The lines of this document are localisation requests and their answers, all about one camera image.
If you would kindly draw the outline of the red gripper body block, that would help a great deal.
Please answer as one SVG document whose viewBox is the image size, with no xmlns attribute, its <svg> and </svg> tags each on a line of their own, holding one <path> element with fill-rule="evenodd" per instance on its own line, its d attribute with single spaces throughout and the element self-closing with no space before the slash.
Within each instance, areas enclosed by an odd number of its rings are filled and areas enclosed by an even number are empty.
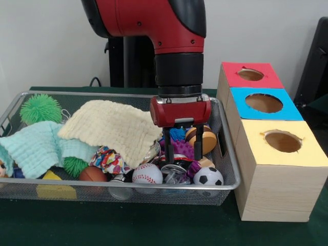
<svg viewBox="0 0 328 246">
<path fill-rule="evenodd" d="M 155 125 L 160 128 L 177 124 L 204 124 L 211 114 L 208 96 L 161 98 L 154 96 L 150 102 L 150 113 Z"/>
</svg>

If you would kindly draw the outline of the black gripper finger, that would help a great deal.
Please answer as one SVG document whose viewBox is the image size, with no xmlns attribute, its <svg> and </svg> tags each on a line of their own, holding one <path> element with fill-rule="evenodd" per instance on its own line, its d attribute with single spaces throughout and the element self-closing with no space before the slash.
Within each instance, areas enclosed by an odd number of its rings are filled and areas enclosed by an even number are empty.
<svg viewBox="0 0 328 246">
<path fill-rule="evenodd" d="M 167 128 L 167 127 L 163 128 L 164 137 L 165 137 L 165 157 L 166 157 L 166 162 L 168 164 L 173 163 L 173 146 L 171 145 L 170 129 L 171 128 Z"/>
<path fill-rule="evenodd" d="M 194 142 L 194 157 L 195 160 L 202 159 L 202 136 L 203 136 L 203 124 L 196 125 L 196 139 Z"/>
</svg>

